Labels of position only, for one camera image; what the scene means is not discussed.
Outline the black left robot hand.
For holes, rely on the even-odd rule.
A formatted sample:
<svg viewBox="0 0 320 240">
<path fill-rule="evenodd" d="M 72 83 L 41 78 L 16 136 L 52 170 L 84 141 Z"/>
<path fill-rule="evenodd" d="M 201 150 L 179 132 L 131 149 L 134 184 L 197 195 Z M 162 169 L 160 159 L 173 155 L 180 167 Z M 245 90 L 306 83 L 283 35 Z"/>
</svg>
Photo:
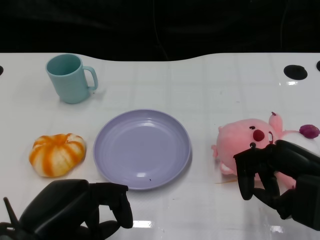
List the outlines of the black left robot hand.
<svg viewBox="0 0 320 240">
<path fill-rule="evenodd" d="M 55 180 L 27 206 L 19 226 L 37 240 L 105 240 L 133 226 L 127 191 L 109 182 Z"/>
</svg>

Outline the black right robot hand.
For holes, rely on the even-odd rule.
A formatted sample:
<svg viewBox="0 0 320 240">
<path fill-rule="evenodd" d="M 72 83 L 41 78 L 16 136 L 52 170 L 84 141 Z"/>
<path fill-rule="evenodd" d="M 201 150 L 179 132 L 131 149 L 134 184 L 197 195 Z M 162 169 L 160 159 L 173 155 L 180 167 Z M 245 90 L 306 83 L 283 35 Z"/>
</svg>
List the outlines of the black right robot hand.
<svg viewBox="0 0 320 240">
<path fill-rule="evenodd" d="M 253 196 L 276 210 L 280 218 L 292 218 L 314 230 L 320 229 L 320 158 L 284 140 L 265 148 L 250 148 L 234 155 L 241 196 Z M 293 178 L 295 188 L 281 194 L 275 174 Z"/>
</svg>

